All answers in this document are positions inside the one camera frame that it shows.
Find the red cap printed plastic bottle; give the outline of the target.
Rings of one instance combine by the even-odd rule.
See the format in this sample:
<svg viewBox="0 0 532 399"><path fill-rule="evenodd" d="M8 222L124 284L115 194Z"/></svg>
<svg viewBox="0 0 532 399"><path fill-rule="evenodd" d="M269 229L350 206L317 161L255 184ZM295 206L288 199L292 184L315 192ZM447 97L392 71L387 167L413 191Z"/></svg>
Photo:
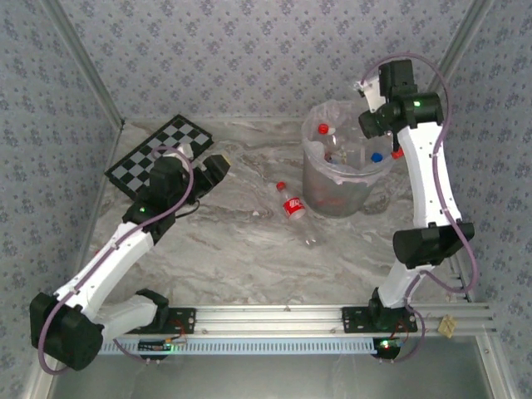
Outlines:
<svg viewBox="0 0 532 399"><path fill-rule="evenodd" d="M318 137L323 143L326 153L335 153L343 149L346 142L346 131L326 123L318 125Z"/></svg>

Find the translucent bin liner bag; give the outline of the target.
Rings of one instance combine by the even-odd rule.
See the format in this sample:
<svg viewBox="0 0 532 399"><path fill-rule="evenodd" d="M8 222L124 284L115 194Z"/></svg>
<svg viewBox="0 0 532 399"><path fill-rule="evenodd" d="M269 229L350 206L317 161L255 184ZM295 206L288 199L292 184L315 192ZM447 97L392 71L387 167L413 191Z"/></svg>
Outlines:
<svg viewBox="0 0 532 399"><path fill-rule="evenodd" d="M336 185L346 183L374 185L392 168L393 160L380 165L370 165L367 157L372 152L392 152L391 140L385 136L367 139L358 123L358 116L364 107L355 101L329 100L315 106L303 122L302 144L305 160L310 168L330 179ZM318 137L318 125L326 123L346 131L346 142L342 150L352 151L353 165L335 165L333 153L326 153Z"/></svg>

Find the translucent plastic bin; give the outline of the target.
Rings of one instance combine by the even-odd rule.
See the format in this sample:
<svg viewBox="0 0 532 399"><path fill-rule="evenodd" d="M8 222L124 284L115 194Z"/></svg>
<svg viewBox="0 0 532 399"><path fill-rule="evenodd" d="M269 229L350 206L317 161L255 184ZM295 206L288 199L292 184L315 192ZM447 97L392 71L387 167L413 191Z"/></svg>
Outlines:
<svg viewBox="0 0 532 399"><path fill-rule="evenodd" d="M367 110L362 102L355 102L363 106L364 111ZM379 180L370 186L353 183L336 185L312 170L303 153L303 198L310 208L323 216L344 218L355 214L362 208Z"/></svg>

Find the black grey chessboard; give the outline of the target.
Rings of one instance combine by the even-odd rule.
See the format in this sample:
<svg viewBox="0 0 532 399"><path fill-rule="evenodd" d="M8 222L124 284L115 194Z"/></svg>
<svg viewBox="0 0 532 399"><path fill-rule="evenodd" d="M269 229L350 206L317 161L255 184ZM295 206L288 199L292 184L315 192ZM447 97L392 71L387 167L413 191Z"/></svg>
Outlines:
<svg viewBox="0 0 532 399"><path fill-rule="evenodd" d="M150 171L155 163L151 151L160 146L178 148L190 145L196 160L214 144L212 135L182 115L166 122L155 133L144 139L137 147L119 159L105 172L108 180L129 199L149 186Z"/></svg>

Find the red label cola bottle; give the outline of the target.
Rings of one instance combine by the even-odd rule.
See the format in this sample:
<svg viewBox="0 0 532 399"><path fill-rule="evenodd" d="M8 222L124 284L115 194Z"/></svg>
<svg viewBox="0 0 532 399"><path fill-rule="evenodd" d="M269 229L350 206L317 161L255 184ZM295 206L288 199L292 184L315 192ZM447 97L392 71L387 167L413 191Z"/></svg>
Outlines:
<svg viewBox="0 0 532 399"><path fill-rule="evenodd" d="M279 181L276 184L276 190L279 194L283 212L287 219L298 219L305 215L306 207L284 181Z"/></svg>

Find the crushed clear plastic bottle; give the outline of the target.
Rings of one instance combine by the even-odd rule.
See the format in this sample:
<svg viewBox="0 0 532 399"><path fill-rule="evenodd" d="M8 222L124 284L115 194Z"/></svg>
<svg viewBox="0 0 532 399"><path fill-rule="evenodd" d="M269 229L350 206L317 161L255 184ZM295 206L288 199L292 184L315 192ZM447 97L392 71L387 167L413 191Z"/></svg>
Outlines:
<svg viewBox="0 0 532 399"><path fill-rule="evenodd" d="M308 227L303 230L304 243L310 248L317 248L323 243L323 237L314 227Z"/></svg>

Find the small circuit board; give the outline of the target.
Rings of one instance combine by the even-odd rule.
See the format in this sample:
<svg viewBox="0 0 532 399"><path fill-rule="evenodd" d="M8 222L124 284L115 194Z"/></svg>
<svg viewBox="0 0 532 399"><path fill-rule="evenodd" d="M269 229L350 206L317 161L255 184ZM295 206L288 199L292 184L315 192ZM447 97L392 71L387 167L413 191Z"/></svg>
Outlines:
<svg viewBox="0 0 532 399"><path fill-rule="evenodd" d="M171 352L173 343L168 339L141 339L137 344L138 352Z"/></svg>
<svg viewBox="0 0 532 399"><path fill-rule="evenodd" d="M374 338L373 346L376 352L373 356L377 359L394 361L402 348L403 342L399 338Z"/></svg>

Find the grey metal shelf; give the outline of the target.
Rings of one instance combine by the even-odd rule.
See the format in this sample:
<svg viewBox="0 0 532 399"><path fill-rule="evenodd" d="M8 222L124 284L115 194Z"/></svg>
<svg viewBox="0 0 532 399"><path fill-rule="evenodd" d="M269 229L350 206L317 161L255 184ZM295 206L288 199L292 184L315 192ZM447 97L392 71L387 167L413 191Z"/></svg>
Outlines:
<svg viewBox="0 0 532 399"><path fill-rule="evenodd" d="M398 364L370 355L100 356L48 399L494 399L476 342L427 338Z"/></svg>

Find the beige wooden piece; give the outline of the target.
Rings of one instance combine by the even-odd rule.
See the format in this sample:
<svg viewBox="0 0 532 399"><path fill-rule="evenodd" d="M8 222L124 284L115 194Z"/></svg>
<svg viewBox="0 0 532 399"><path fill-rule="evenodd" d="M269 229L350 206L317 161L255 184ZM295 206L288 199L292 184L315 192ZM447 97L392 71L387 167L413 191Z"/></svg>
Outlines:
<svg viewBox="0 0 532 399"><path fill-rule="evenodd" d="M452 338L457 326L457 321L454 317L447 314L445 315L437 328L437 332L447 338Z"/></svg>

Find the aluminium frame post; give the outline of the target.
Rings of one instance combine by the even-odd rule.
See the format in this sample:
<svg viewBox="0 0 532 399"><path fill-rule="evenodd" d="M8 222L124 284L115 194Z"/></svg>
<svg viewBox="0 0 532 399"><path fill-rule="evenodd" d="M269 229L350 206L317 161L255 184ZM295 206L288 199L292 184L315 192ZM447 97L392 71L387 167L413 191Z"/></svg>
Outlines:
<svg viewBox="0 0 532 399"><path fill-rule="evenodd" d="M427 37L421 52L437 64L450 83L495 0L426 0L426 3Z"/></svg>

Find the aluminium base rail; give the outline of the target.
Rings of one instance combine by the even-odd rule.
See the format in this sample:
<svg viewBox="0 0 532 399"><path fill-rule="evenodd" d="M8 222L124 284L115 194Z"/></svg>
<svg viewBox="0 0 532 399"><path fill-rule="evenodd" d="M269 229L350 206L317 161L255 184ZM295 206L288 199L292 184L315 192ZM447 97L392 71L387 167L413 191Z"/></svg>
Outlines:
<svg viewBox="0 0 532 399"><path fill-rule="evenodd" d="M345 337L341 304L322 305L198 305L195 330L191 338L229 337ZM425 321L416 332L397 333L398 337L439 335L441 320L456 320L454 337L495 335L497 328L490 307L485 303L415 303L413 308Z"/></svg>

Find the aluminium side rail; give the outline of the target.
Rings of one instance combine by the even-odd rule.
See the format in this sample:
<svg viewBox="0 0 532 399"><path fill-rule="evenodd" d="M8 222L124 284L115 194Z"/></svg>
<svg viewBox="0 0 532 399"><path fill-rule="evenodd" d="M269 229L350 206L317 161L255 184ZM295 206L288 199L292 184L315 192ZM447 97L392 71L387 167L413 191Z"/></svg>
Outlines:
<svg viewBox="0 0 532 399"><path fill-rule="evenodd" d="M448 278L448 285L460 291L455 294L457 301L473 302L475 300L473 289L466 291L466 286L472 280L472 266L469 256L461 250L446 261L451 273Z"/></svg>

